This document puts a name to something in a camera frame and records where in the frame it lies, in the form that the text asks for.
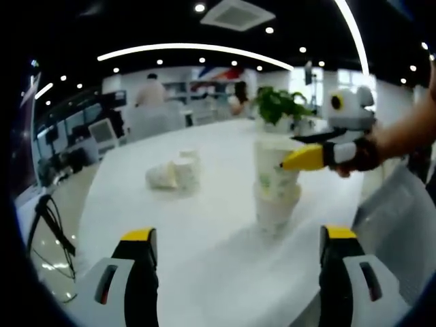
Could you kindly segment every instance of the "human arm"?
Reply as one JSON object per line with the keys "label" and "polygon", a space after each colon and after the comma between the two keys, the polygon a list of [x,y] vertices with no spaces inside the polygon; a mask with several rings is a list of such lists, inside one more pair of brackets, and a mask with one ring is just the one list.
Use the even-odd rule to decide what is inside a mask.
{"label": "human arm", "polygon": [[387,128],[375,128],[366,138],[364,147],[351,161],[335,166],[342,177],[356,170],[371,170],[385,160],[413,152],[436,140],[436,67],[431,63],[429,90],[412,108],[410,114]]}
{"label": "human arm", "polygon": [[406,155],[436,140],[436,67],[431,64],[429,90],[411,113],[394,125],[377,129],[372,135],[381,161]]}

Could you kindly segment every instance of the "green plant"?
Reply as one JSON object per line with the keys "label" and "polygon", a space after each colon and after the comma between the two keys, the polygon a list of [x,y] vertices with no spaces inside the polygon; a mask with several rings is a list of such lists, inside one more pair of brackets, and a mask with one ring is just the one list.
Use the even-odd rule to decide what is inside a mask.
{"label": "green plant", "polygon": [[259,90],[256,103],[259,105],[260,116],[267,122],[276,125],[283,115],[293,116],[298,121],[302,116],[312,116],[312,111],[301,104],[295,103],[295,98],[307,99],[300,92],[289,93],[285,90],[276,91],[272,87]]}

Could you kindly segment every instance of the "computer monitor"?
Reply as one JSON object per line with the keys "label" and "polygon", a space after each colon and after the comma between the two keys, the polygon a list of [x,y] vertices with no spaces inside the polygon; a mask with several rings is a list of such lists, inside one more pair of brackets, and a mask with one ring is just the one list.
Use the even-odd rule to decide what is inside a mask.
{"label": "computer monitor", "polygon": [[40,76],[24,94],[11,130],[10,192],[15,201],[26,201],[38,188],[33,156],[33,115]]}

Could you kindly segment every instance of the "human hand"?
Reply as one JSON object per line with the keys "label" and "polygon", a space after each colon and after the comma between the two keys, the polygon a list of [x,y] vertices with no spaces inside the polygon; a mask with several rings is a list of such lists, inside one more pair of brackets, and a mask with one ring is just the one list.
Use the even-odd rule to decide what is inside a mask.
{"label": "human hand", "polygon": [[355,170],[365,172],[375,169],[383,161],[374,137],[365,136],[355,140],[354,143],[357,148],[354,158],[330,167],[330,169],[336,171],[340,177],[347,178]]}

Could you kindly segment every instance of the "stacked paper cup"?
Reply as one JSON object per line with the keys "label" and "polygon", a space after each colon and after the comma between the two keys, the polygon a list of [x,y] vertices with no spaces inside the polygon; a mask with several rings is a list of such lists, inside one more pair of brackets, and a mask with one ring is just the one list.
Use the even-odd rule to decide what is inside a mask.
{"label": "stacked paper cup", "polygon": [[300,172],[280,168],[280,163],[299,147],[301,143],[287,136],[262,136],[255,142],[256,217],[260,227],[271,234],[289,221],[301,195],[297,184]]}

